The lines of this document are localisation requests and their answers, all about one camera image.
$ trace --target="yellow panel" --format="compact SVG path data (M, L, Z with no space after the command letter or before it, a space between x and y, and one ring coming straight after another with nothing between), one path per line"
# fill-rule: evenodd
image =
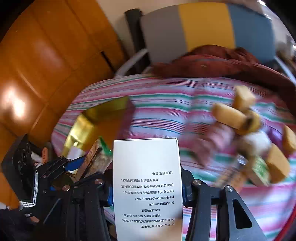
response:
M88 83L77 78L75 73L71 74L53 94L49 100L49 106L57 114L57 116L62 116L79 92L87 85Z
M101 53L97 53L89 58L76 70L76 74L87 85L111 79L114 75Z
M20 136L30 131L44 103L8 63L1 44L0 66L0 122Z
M178 7L188 51L209 44L235 47L232 23L226 4L198 2L181 4Z
M29 140L39 147L50 141L52 131L59 117L48 106L44 107L33 128L29 133Z
M1 44L18 75L44 100L48 100L57 86L70 75L70 66L29 9L16 19Z
M35 1L29 8L73 69L95 54L95 46L64 1Z
M117 36L96 0L67 0L96 46L102 50Z

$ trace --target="small box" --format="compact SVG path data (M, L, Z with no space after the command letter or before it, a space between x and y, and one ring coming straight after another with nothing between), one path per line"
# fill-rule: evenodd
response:
M125 96L83 111L68 134L62 155L67 156L72 146L89 151L99 136L112 150L114 140L128 138L135 109L130 98Z

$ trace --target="metal screw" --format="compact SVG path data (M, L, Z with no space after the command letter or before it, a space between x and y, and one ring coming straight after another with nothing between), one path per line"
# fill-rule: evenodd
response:
M225 189L228 191L228 192L232 192L233 191L233 187L232 186L225 186Z
M96 179L94 181L94 183L97 184L97 185L101 185L103 183L103 180L102 179Z
M201 183L202 183L202 181L199 180L199 179L194 179L194 180L193 180L193 184L194 184L194 185L201 185Z
M63 186L63 191L69 191L70 190L70 186L69 185L65 185Z

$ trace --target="bed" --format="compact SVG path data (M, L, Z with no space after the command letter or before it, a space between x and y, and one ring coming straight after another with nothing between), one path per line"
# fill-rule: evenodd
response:
M82 90L74 99L52 133L52 144L59 155L76 117L84 110L121 96L130 96L136 111L129 138L177 137L180 160L184 169L195 178L211 185L231 164L235 149L218 153L206 167L191 155L190 147L199 134L214 122L211 106L215 102L231 104L234 86L246 85L258 101L254 108L264 121L281 131L283 124L296 131L295 119L284 102L272 91L258 85L229 78L169 78L138 74L104 80ZM240 196L256 218L268 240L274 240L291 216L296 202L296 156L290 159L291 172L287 179L269 187L245 183ZM105 208L108 221L114 224L113 207ZM183 239L188 229L191 208L183 208ZM210 240L215 240L216 213L212 210Z

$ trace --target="chair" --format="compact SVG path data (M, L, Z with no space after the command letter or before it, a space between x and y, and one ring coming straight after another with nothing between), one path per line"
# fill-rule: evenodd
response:
M271 20L244 6L197 2L161 8L144 16L139 9L132 9L126 17L137 53L115 77L125 76L134 66L143 70L157 62L169 63L198 46L219 45L243 47L268 67L277 63L296 82L276 56ZM143 64L147 54L149 60Z

